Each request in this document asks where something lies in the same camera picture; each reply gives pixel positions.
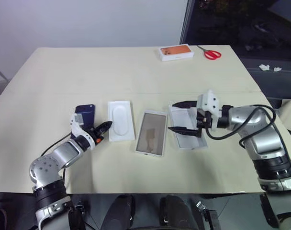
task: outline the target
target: orange phone box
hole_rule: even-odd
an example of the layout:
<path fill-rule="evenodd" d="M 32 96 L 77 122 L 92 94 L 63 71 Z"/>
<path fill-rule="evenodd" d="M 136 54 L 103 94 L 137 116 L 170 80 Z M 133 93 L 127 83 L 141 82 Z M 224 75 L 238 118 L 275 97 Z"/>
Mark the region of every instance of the orange phone box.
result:
<path fill-rule="evenodd" d="M 192 58 L 194 55 L 188 44 L 160 47 L 158 51 L 162 61 Z"/>

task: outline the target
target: table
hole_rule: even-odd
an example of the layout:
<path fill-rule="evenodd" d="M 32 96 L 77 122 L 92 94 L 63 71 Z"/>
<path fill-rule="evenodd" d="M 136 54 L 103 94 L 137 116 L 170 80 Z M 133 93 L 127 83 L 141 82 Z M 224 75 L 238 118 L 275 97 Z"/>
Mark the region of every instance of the table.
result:
<path fill-rule="evenodd" d="M 70 132 L 80 104 L 96 105 L 98 125 L 108 118 L 108 101 L 130 100 L 136 134 L 144 110 L 168 111 L 169 104 L 196 100 L 207 89 L 221 105 L 268 104 L 230 46 L 204 47 L 223 56 L 207 60 L 195 46 L 194 58 L 170 62 L 159 60 L 156 47 L 37 49 L 0 96 L 0 192 L 32 192 L 29 165 Z M 291 137 L 279 119 L 276 124 L 291 156 Z M 179 150 L 167 131 L 165 154 L 157 158 L 136 153 L 136 141 L 106 138 L 67 170 L 67 192 L 262 191 L 239 136 L 206 139 L 207 149 Z"/>

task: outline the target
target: blue smartphone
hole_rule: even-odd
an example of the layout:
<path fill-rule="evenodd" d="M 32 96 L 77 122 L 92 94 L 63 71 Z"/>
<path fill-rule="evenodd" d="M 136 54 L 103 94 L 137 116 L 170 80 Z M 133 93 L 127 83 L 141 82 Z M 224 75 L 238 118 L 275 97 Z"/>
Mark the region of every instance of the blue smartphone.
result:
<path fill-rule="evenodd" d="M 94 104 L 85 104 L 78 105 L 75 108 L 76 114 L 82 114 L 84 125 L 82 129 L 89 129 L 93 127 L 94 124 L 94 114 L 95 114 L 95 106 Z"/>

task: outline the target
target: red scissors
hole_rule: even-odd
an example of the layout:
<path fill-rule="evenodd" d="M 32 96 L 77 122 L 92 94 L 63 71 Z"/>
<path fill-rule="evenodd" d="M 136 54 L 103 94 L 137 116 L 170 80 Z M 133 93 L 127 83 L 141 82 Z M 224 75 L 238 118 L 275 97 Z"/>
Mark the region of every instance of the red scissors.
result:
<path fill-rule="evenodd" d="M 197 47 L 204 51 L 204 56 L 209 60 L 216 60 L 222 56 L 222 54 L 218 51 L 207 50 L 207 49 L 204 49 L 200 46 L 197 46 Z"/>

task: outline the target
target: robotic arm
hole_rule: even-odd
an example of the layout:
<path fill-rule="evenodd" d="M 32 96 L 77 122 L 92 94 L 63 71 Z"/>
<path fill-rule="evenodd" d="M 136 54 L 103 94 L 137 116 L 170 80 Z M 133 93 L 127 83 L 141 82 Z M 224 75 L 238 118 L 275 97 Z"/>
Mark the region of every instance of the robotic arm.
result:
<path fill-rule="evenodd" d="M 172 131 L 183 135 L 201 137 L 202 129 L 215 140 L 228 138 L 236 133 L 242 138 L 239 144 L 245 148 L 254 163 L 258 181 L 263 190 L 263 205 L 269 199 L 269 210 L 274 213 L 272 226 L 281 230 L 291 230 L 291 160 L 284 141 L 274 124 L 275 112 L 265 105 L 232 107 L 224 105 L 219 110 L 219 101 L 212 91 L 200 95 L 198 101 L 185 101 L 173 106 L 179 108 L 197 108 L 197 128 L 170 127 Z M 264 109 L 273 112 L 271 118 Z M 226 128 L 231 133 L 223 137 L 213 137 L 209 129 Z"/>
<path fill-rule="evenodd" d="M 41 156 L 30 166 L 30 177 L 37 199 L 36 218 L 39 230 L 84 230 L 80 212 L 75 210 L 70 196 L 66 194 L 63 178 L 58 174 L 76 162 L 89 149 L 92 150 L 102 140 L 112 125 L 104 122 L 96 128 L 83 129 L 82 114 L 73 114 L 70 121 L 74 138 L 69 139 Z"/>

